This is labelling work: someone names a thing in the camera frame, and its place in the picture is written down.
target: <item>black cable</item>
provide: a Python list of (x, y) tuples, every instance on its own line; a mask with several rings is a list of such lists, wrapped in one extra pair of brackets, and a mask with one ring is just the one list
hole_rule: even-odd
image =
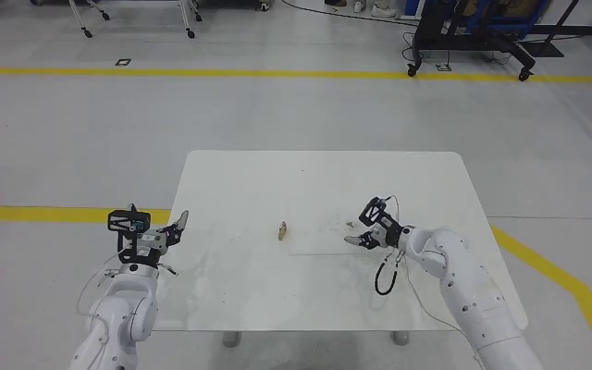
[[(407, 47), (406, 49), (404, 49), (404, 50), (402, 50), (402, 51), (401, 51), (401, 55), (402, 55), (402, 57), (403, 57), (403, 58), (404, 58), (406, 61), (408, 61), (408, 62), (414, 62), (415, 60), (413, 60), (412, 58), (410, 59), (410, 58), (408, 58), (407, 56), (405, 56), (405, 52), (406, 52), (407, 50), (412, 50), (412, 49), (413, 49), (413, 47), (411, 46), (411, 43), (410, 43), (410, 42), (408, 42), (408, 41), (407, 41), (407, 39), (405, 39), (405, 35), (406, 35), (406, 34), (410, 34), (410, 35), (412, 35), (413, 37), (415, 37), (415, 34), (414, 34), (414, 33), (412, 33), (412, 32), (404, 32), (404, 33), (403, 33), (403, 40), (405, 41), (405, 43), (407, 43), (407, 46), (408, 46), (408, 47)], [(420, 59), (424, 59), (424, 54), (423, 54), (423, 53), (419, 53), (419, 58), (420, 58)]]
[(496, 58), (494, 56), (493, 52), (491, 52), (491, 57), (485, 57), (485, 58), (483, 58), (483, 61), (486, 63), (495, 63), (495, 64), (499, 64), (500, 66), (504, 66), (504, 65), (508, 64), (510, 59), (512, 59), (512, 54), (510, 54), (510, 53), (508, 53), (503, 58)]
[(390, 294), (390, 292), (392, 291), (392, 288), (395, 286), (395, 281), (397, 281), (397, 270), (395, 270), (395, 273), (392, 276), (392, 281), (390, 282), (390, 287), (388, 287), (387, 291), (380, 291), (380, 289), (378, 288), (378, 279), (380, 278), (380, 273), (382, 272), (382, 268), (387, 263), (389, 256), (390, 256), (390, 254), (387, 256), (387, 258), (385, 258), (385, 262), (383, 262), (382, 265), (380, 265), (380, 267), (378, 268), (378, 271), (376, 271), (376, 276), (374, 278), (374, 290), (376, 290), (376, 293), (378, 293), (378, 295)]
[(342, 17), (342, 18), (351, 18), (351, 19), (364, 19), (364, 20), (371, 20), (373, 22), (383, 22), (383, 23), (392, 23), (392, 24), (401, 24), (403, 26), (410, 26), (410, 27), (417, 27), (417, 24), (413, 24), (413, 23), (406, 23), (406, 22), (399, 22), (397, 20), (385, 20), (385, 19), (374, 19), (374, 18), (366, 18), (366, 17), (356, 17), (356, 16), (348, 16), (345, 14), (339, 14), (339, 13), (329, 13), (329, 12), (324, 12), (322, 10), (315, 10), (315, 9), (310, 9), (308, 7), (302, 7), (302, 6), (295, 6), (294, 4), (290, 4), (289, 2), (287, 2), (286, 0), (281, 0), (282, 3), (286, 4), (287, 6), (291, 6), (294, 7), (296, 9), (300, 9), (300, 10), (306, 10), (306, 11), (310, 11), (313, 13), (318, 13), (318, 14), (327, 14), (328, 16), (333, 16), (333, 17)]

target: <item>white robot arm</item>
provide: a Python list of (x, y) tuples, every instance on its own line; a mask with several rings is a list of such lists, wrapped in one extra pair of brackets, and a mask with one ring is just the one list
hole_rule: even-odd
[(360, 215), (372, 229), (345, 241), (367, 249), (399, 249), (440, 280), (440, 293), (452, 316), (487, 370), (542, 370), (543, 367), (489, 273), (468, 251), (466, 241), (445, 228), (402, 227), (387, 212), (386, 200), (374, 198)]
[(136, 369), (136, 343), (150, 337), (158, 311), (158, 267), (177, 274), (158, 261), (168, 247), (180, 241), (188, 216), (185, 211), (174, 224), (150, 229), (150, 214), (138, 212), (133, 204), (109, 215), (108, 227), (117, 231), (117, 251), (123, 265), (92, 306), (87, 321), (89, 336), (74, 353), (70, 370)]

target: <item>small object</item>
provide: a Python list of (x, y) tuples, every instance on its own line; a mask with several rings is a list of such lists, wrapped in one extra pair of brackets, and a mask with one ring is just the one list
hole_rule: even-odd
[(354, 13), (362, 13), (366, 9), (366, 2), (363, 1), (356, 1), (353, 3), (353, 12)]
[(129, 58), (119, 59), (116, 62), (115, 66), (116, 67), (127, 67), (130, 65), (130, 63), (131, 63), (131, 59), (129, 59)]
[(452, 72), (450, 64), (436, 64), (436, 68), (438, 69), (438, 72)]
[(277, 239), (279, 241), (284, 239), (284, 235), (286, 235), (286, 231), (288, 231), (288, 225), (286, 225), (285, 221), (282, 221), (281, 224), (279, 224), (279, 231), (277, 232)]

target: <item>white cable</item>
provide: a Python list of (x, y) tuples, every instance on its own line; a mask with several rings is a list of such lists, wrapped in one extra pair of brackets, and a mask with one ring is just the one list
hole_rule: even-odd
[(89, 286), (89, 284), (91, 283), (91, 281), (93, 281), (94, 277), (97, 276), (97, 274), (103, 269), (103, 267), (105, 267), (112, 259), (114, 259), (115, 257), (117, 257), (118, 255), (120, 255), (121, 253), (123, 253), (123, 251), (125, 251), (126, 248), (121, 249), (121, 251), (113, 254), (111, 257), (109, 257), (108, 260), (105, 261), (104, 264), (102, 264), (95, 272), (94, 274), (92, 274), (91, 278), (89, 278), (89, 280), (86, 282), (86, 284), (84, 284), (84, 288), (82, 288), (82, 291), (80, 292), (80, 295), (78, 296), (78, 300), (76, 301), (76, 312), (78, 313), (78, 315), (81, 316), (86, 316), (86, 317), (92, 317), (92, 318), (96, 318), (97, 320), (101, 321), (103, 323), (103, 325), (105, 326), (105, 336), (108, 337), (109, 334), (109, 325), (107, 324), (106, 320), (103, 319), (101, 316), (99, 315), (94, 315), (94, 314), (85, 314), (83, 311), (80, 310), (80, 301), (82, 300), (82, 295), (84, 294), (84, 291), (86, 290), (86, 288)]
[(405, 273), (407, 274), (407, 281), (409, 281), (409, 285), (411, 285), (411, 289), (413, 290), (413, 294), (415, 294), (415, 298), (419, 302), (419, 305), (421, 306), (421, 308), (425, 312), (425, 314), (428, 315), (428, 316), (430, 316), (434, 320), (439, 321), (440, 323), (442, 323), (444, 325), (447, 325), (447, 326), (453, 328), (454, 330), (458, 331), (459, 333), (461, 333), (462, 336), (466, 339), (466, 341), (469, 342), (469, 345), (471, 346), (471, 350), (473, 350), (473, 354), (474, 354), (473, 359), (475, 361), (477, 361), (477, 363), (479, 364), (479, 367), (481, 368), (481, 370), (484, 370), (483, 369), (483, 365), (481, 364), (481, 361), (479, 361), (479, 356), (477, 354), (477, 351), (475, 350), (475, 347), (473, 347), (473, 344), (469, 340), (469, 337), (467, 337), (466, 334), (464, 334), (464, 332), (462, 330), (460, 330), (459, 328), (457, 328), (453, 324), (447, 323), (446, 321), (441, 320), (441, 319), (433, 316), (432, 314), (430, 314), (426, 310), (426, 308), (424, 307), (424, 304), (422, 303), (422, 300), (419, 298), (419, 294), (417, 294), (417, 290), (415, 290), (415, 287), (413, 286), (413, 283), (411, 282), (411, 278), (409, 277), (409, 269), (407, 268), (407, 258), (404, 257), (404, 256), (403, 256), (403, 264), (405, 265)]

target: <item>yellow floor line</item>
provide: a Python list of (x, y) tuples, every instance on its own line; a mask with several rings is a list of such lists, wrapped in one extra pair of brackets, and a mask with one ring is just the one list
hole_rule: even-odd
[(580, 310), (582, 310), (582, 314), (584, 314), (588, 325), (592, 328), (592, 290), (590, 290), (585, 283), (555, 266), (551, 261), (528, 248), (518, 240), (512, 238), (494, 225), (491, 225), (491, 230), (500, 247), (512, 253), (518, 259), (522, 260), (527, 265), (530, 265), (536, 271), (555, 281), (560, 287), (572, 293), (578, 306), (580, 306)]
[[(16, 207), (0, 206), (0, 222), (72, 222), (105, 224), (107, 214), (112, 208), (65, 208), (65, 207)], [(143, 209), (152, 215), (154, 224), (164, 225), (168, 222), (170, 210)], [(588, 325), (592, 328), (592, 291), (590, 288), (555, 266), (551, 261), (531, 250), (518, 240), (491, 225), (493, 235), (499, 246), (533, 267), (559, 286), (568, 290), (575, 297)]]
[[(0, 207), (0, 221), (6, 222), (72, 222), (105, 224), (107, 215), (114, 208), (66, 208), (66, 207)], [(168, 222), (170, 209), (140, 209), (151, 215), (153, 224)]]
[[(200, 77), (282, 79), (411, 80), (407, 72), (355, 70), (257, 70), (257, 69), (134, 69), (134, 68), (0, 68), (0, 75), (102, 76), (102, 77)], [(510, 74), (421, 73), (415, 80), (463, 80), (519, 82)], [(529, 82), (592, 83), (592, 76), (531, 76)]]

